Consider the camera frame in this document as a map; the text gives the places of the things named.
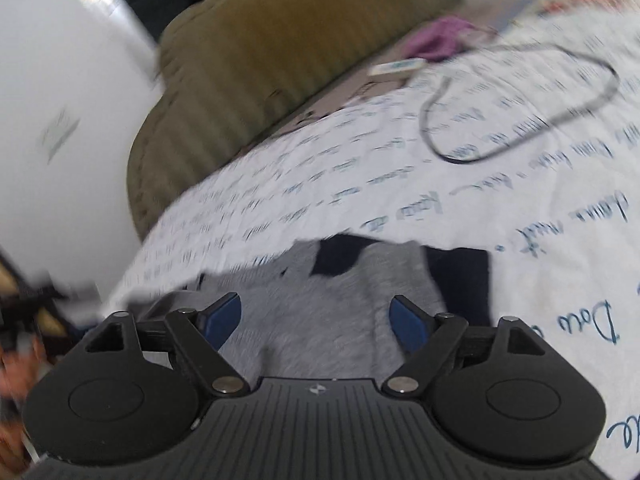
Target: beige fabric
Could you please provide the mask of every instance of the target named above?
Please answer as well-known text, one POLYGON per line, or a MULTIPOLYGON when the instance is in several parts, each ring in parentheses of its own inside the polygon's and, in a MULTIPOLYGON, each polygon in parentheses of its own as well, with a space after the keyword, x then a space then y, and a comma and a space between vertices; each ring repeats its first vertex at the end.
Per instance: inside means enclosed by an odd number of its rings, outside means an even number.
POLYGON ((333 79, 459 0, 206 0, 160 42, 166 92, 135 139, 127 186, 144 237, 188 187, 333 79))

